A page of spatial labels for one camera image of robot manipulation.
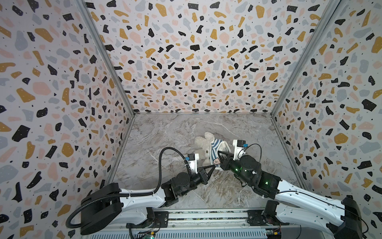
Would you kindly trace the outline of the blue white striped knit sweater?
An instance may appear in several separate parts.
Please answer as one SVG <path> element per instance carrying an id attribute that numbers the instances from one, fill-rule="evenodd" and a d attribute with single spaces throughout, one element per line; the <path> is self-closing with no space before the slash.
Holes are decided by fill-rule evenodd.
<path id="1" fill-rule="evenodd" d="M 218 151 L 225 151 L 225 152 L 231 152 L 230 150 L 230 147 L 228 145 L 228 143 L 226 141 L 223 141 L 223 140 L 220 140 L 220 139 L 214 139 L 211 143 L 210 143 L 210 162 L 211 164 L 212 161 L 216 158 L 218 158 Z"/>

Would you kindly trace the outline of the white fluffy teddy bear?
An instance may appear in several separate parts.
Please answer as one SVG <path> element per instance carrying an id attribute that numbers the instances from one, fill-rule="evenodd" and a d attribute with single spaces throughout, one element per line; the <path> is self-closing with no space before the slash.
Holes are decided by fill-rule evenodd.
<path id="1" fill-rule="evenodd" d="M 197 148 L 196 152 L 199 155 L 198 162 L 202 166 L 213 165 L 211 160 L 211 144 L 215 141 L 215 137 L 210 132 L 205 132 L 204 136 L 197 136 L 194 140 Z"/>

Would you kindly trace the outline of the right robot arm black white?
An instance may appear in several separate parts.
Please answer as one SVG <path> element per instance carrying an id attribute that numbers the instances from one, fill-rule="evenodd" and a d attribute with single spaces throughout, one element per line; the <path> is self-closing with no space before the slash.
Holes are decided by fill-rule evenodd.
<path id="1" fill-rule="evenodd" d="M 219 151 L 218 163 L 231 171 L 254 193 L 268 199 L 263 217 L 272 225 L 298 224 L 320 230 L 336 239 L 361 239 L 362 217 L 356 201 L 345 197 L 332 199 L 297 187 L 280 177 L 265 172 L 253 157 Z"/>

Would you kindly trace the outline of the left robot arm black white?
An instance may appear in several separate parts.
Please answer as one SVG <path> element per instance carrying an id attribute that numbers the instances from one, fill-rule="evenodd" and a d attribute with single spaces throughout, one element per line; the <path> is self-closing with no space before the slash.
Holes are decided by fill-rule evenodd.
<path id="1" fill-rule="evenodd" d="M 210 165 L 199 167 L 197 173 L 181 172 L 157 192 L 121 189 L 118 183 L 111 183 L 81 201 L 80 233 L 94 234 L 117 223 L 147 227 L 154 221 L 155 209 L 172 206 L 199 185 L 206 185 L 214 170 Z"/>

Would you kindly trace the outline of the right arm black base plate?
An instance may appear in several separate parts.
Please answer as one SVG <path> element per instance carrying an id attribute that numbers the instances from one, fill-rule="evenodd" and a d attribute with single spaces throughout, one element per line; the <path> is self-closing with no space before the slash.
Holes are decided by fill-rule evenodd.
<path id="1" fill-rule="evenodd" d="M 278 220 L 267 219 L 263 215 L 263 210 L 248 210 L 247 211 L 248 219 L 247 223 L 250 226 L 285 226 L 289 225 L 289 223 L 281 223 Z"/>

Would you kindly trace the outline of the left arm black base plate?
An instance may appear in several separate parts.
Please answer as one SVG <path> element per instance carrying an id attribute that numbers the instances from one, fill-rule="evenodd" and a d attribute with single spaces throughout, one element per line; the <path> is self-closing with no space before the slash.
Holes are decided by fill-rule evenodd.
<path id="1" fill-rule="evenodd" d="M 145 208 L 143 212 L 146 213 L 144 221 L 140 224 L 131 223 L 133 229 L 159 229 L 168 227 L 169 211 L 155 211 L 153 208 Z"/>

